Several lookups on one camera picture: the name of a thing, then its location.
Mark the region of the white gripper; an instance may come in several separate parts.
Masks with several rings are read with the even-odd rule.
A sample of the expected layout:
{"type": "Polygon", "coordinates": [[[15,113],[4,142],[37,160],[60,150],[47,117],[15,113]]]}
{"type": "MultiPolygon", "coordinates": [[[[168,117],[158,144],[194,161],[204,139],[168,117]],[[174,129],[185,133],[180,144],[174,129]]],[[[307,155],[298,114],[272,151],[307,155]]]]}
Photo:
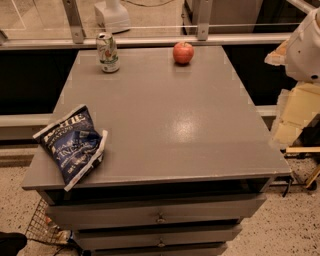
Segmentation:
{"type": "Polygon", "coordinates": [[[320,8],[310,11],[292,33],[268,53],[264,62],[284,65],[286,74],[298,82],[282,89],[276,106],[271,135],[280,147],[291,146],[303,129],[320,113],[320,8]]]}

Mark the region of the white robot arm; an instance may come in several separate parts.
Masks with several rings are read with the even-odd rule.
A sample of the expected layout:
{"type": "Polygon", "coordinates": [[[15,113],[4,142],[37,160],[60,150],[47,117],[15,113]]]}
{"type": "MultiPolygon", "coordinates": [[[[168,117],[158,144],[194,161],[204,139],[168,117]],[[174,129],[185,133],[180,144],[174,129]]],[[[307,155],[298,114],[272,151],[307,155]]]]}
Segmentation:
{"type": "Polygon", "coordinates": [[[271,128],[282,148],[300,138],[308,146],[320,142],[320,8],[310,11],[290,38],[269,53],[265,63],[285,67],[297,84],[282,89],[271,128]]]}

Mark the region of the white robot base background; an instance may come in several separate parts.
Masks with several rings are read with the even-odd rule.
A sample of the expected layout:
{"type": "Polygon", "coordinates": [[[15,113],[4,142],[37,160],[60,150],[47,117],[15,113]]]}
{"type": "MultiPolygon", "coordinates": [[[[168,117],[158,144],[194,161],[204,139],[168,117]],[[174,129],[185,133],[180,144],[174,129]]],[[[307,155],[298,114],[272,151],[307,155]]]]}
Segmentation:
{"type": "Polygon", "coordinates": [[[109,33],[121,33],[131,27],[127,9],[120,0],[102,0],[94,5],[97,24],[109,33]]]}

